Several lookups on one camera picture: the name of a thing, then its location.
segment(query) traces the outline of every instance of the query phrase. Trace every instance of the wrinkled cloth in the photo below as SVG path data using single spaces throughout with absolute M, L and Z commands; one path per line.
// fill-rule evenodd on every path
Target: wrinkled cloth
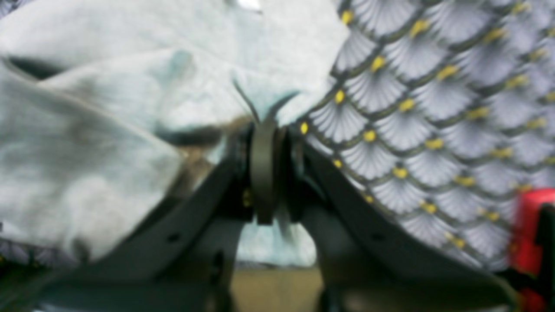
M 105 256 L 197 164 L 167 138 L 224 129 L 196 151 L 215 165 L 230 125 L 298 93 L 277 114 L 295 121 L 328 91 L 348 33 L 321 0 L 263 0 L 259 10 L 37 0 L 11 13 L 0 21 L 0 254 L 52 266 Z M 296 250 L 290 237 L 275 245 Z M 239 257 L 261 260 L 248 252 L 258 247 L 241 243 Z

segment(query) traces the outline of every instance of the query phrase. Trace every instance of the fan pattern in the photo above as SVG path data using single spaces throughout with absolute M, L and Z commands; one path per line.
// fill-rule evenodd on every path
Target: fan pattern
M 518 194 L 555 187 L 554 9 L 344 1 L 334 87 L 298 127 L 414 237 L 503 270 Z

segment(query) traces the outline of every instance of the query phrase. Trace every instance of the gray fabric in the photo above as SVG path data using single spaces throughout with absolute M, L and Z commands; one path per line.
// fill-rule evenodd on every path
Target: gray fabric
M 281 124 L 294 121 L 327 92 L 347 36 L 321 0 L 263 0 L 260 10 L 223 0 L 37 0 L 8 15 L 0 253 L 49 265 L 59 250 L 75 261 L 106 255 L 181 169 L 196 167 L 196 154 L 213 165 L 226 145 L 177 149 L 160 138 L 248 121 L 234 83 L 261 117 L 299 92 L 278 114 Z M 246 250 L 265 248 L 273 259 L 281 244 Z

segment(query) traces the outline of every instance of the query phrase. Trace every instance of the crumpled fabric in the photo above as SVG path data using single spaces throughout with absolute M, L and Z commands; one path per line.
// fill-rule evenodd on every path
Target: crumpled fabric
M 48 266 L 105 256 L 199 158 L 209 172 L 237 124 L 291 94 L 281 125 L 313 107 L 348 34 L 321 0 L 263 0 L 259 10 L 217 0 L 37 0 L 6 16 L 0 254 Z M 168 140 L 207 128 L 221 130 L 216 143 Z M 206 172 L 193 174 L 191 190 Z M 243 241 L 240 260 L 260 261 L 248 252 L 258 247 Z M 282 264 L 310 262 L 291 255 Z

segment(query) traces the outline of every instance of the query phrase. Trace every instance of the brown surface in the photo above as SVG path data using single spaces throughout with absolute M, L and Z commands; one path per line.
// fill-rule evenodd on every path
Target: brown surface
M 231 283 L 239 312 L 313 312 L 321 289 L 317 269 L 239 270 Z

